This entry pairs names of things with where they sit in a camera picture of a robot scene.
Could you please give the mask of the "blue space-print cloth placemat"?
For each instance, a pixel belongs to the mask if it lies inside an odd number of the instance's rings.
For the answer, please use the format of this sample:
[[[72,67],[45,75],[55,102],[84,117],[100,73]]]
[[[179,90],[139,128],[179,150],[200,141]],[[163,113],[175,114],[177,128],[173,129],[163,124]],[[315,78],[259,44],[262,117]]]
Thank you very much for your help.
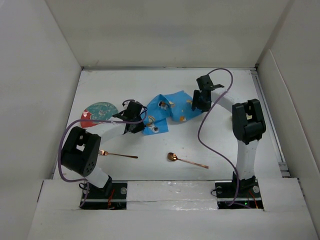
[[[144,120],[144,135],[155,135],[169,131],[167,118],[179,124],[185,123],[202,112],[192,110],[193,99],[181,90],[172,94],[159,94],[147,104],[146,118]]]

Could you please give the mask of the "red and teal plate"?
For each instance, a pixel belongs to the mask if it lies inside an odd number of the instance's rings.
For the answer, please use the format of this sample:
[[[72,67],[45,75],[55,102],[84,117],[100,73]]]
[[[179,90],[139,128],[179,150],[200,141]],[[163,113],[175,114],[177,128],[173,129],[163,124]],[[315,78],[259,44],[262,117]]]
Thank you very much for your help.
[[[119,110],[117,107],[110,102],[96,102],[88,106],[80,117],[82,121],[80,126],[84,129],[94,127],[99,122],[93,122],[93,120],[109,120],[113,115],[117,114]]]

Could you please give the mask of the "copper fork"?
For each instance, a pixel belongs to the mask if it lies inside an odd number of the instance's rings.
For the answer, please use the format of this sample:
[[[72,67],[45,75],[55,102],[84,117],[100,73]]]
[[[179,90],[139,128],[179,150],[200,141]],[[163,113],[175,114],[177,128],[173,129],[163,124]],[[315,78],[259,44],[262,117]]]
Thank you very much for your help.
[[[101,155],[101,156],[119,156],[119,157],[125,157],[125,158],[131,158],[131,159],[138,159],[139,157],[138,156],[135,156],[135,155],[125,155],[125,154],[118,154],[118,153],[110,153],[108,151],[105,151],[105,150],[99,150],[98,151],[98,154]]]

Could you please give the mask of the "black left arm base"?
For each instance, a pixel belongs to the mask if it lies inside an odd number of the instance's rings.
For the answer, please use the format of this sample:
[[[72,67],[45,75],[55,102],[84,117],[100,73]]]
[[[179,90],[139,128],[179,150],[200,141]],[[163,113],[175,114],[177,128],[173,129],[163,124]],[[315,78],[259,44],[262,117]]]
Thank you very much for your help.
[[[91,183],[81,182],[82,190],[79,208],[82,210],[126,210],[127,209],[127,181],[113,181],[112,178],[103,188]]]

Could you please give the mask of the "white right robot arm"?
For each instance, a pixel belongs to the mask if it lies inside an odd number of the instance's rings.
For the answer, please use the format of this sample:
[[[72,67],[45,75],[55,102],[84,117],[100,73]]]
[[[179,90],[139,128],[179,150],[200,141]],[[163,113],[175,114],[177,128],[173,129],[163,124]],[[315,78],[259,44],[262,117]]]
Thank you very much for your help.
[[[266,123],[258,99],[244,100],[227,92],[221,84],[214,85],[208,75],[196,79],[198,90],[193,92],[191,109],[209,112],[218,104],[231,113],[232,132],[237,139],[237,160],[234,170],[235,182],[231,191],[237,197],[249,192],[249,184],[255,176],[254,164],[258,143],[266,132]]]

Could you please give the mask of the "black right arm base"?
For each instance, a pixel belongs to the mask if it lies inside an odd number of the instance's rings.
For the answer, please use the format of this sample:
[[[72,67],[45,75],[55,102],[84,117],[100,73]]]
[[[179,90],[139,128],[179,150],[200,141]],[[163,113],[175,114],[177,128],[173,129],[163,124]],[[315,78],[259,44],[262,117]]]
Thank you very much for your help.
[[[216,181],[210,194],[216,197],[219,210],[264,209],[260,186],[255,176],[238,181],[233,173],[232,180]]]

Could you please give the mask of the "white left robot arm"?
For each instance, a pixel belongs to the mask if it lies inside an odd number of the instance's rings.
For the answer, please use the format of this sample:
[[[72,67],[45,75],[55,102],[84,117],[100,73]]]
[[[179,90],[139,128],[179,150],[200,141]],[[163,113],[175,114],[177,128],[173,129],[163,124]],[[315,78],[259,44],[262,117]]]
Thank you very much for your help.
[[[107,120],[99,117],[70,123],[58,149],[57,168],[61,179],[67,183],[85,181],[94,186],[98,197],[107,198],[112,191],[112,178],[97,166],[100,146],[115,137],[142,131],[147,111],[146,106],[130,100],[126,109]]]

